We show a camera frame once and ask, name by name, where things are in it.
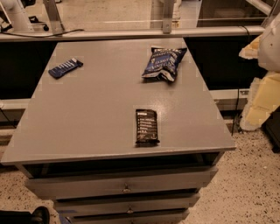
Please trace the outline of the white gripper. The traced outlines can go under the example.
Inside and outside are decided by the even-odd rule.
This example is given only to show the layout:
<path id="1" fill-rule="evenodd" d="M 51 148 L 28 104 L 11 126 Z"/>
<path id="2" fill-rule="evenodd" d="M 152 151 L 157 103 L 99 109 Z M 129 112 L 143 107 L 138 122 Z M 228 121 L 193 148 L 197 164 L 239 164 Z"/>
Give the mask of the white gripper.
<path id="1" fill-rule="evenodd" d="M 273 20 L 261 37 L 243 47 L 239 56 L 246 60 L 258 58 L 258 65 L 268 71 L 254 78 L 248 92 L 248 102 L 241 113 L 240 127 L 253 131 L 260 128 L 280 106 L 280 21 Z"/>

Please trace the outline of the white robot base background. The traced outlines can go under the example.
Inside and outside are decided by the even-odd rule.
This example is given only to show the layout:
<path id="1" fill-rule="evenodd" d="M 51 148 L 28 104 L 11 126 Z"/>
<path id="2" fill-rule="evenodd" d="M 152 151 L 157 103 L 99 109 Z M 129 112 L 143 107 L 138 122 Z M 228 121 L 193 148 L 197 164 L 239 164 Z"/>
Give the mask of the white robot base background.
<path id="1" fill-rule="evenodd" d="M 33 27 L 21 0 L 0 0 L 1 9 L 15 32 L 33 32 Z"/>

